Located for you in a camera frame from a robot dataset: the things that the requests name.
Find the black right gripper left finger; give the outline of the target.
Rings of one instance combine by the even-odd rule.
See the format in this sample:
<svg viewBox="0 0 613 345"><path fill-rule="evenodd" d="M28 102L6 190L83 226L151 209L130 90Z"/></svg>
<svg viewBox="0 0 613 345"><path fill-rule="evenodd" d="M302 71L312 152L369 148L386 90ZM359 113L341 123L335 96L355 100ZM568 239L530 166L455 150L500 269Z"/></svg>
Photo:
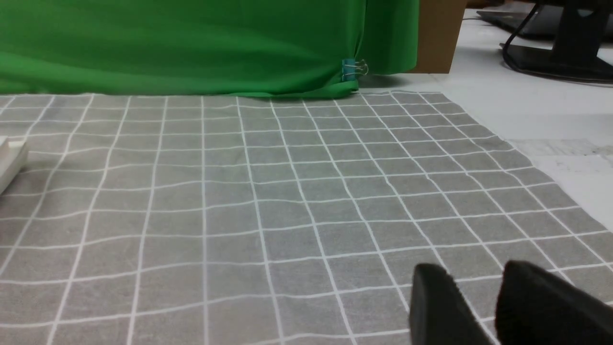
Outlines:
<svg viewBox="0 0 613 345"><path fill-rule="evenodd" d="M454 279L437 264L412 274L408 325L412 345L490 345Z"/></svg>

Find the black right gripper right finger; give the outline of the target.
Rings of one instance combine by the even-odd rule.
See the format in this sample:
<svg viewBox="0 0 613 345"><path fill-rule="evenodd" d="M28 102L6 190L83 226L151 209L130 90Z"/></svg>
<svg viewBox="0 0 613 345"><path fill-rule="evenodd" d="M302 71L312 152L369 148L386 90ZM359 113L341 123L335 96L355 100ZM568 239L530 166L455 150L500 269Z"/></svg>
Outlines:
<svg viewBox="0 0 613 345"><path fill-rule="evenodd" d="M610 345L613 310L527 261L508 261L495 329L502 345Z"/></svg>

